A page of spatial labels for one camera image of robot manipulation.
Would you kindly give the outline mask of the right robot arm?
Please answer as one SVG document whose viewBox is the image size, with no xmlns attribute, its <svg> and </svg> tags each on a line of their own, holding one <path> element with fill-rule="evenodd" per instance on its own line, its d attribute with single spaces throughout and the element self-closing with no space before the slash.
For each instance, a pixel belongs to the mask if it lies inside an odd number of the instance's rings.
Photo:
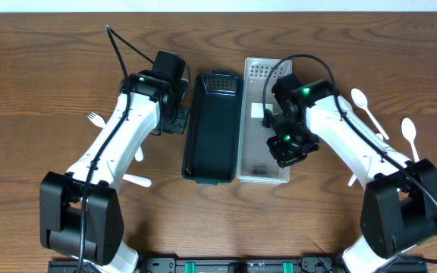
<svg viewBox="0 0 437 273">
<path fill-rule="evenodd" d="M 266 113 L 275 131 L 267 145 L 280 167 L 303 161 L 328 144 L 364 189 L 361 237 L 341 254 L 345 272 L 381 271 L 404 251 L 437 236 L 437 169 L 411 161 L 379 139 L 332 84 L 278 78 L 272 95 L 281 112 Z"/>
</svg>

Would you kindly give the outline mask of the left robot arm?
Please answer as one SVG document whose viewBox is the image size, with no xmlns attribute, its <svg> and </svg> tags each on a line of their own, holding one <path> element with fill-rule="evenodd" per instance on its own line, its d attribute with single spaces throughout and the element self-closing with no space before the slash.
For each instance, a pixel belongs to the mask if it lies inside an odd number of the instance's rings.
<svg viewBox="0 0 437 273">
<path fill-rule="evenodd" d="M 149 70 L 128 74 L 112 116 L 64 174 L 49 172 L 39 189 L 40 243 L 78 260 L 73 271 L 136 272 L 140 259 L 124 241 L 118 192 L 143 141 L 154 130 L 183 133 L 189 82 L 178 55 L 160 51 Z"/>
</svg>

